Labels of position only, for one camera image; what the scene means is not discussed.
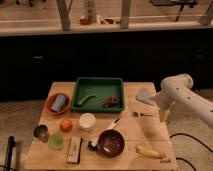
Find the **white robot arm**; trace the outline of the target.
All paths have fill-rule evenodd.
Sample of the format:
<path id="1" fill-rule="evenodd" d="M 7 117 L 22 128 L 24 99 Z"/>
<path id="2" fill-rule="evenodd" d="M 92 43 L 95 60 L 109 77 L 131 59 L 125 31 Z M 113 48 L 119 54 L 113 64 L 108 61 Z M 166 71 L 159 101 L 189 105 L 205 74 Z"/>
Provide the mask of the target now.
<path id="1" fill-rule="evenodd" d="M 161 81 L 161 90 L 155 96 L 161 121 L 170 107 L 178 102 L 213 129 L 213 102 L 194 93 L 192 87 L 193 79 L 188 74 L 166 77 Z"/>

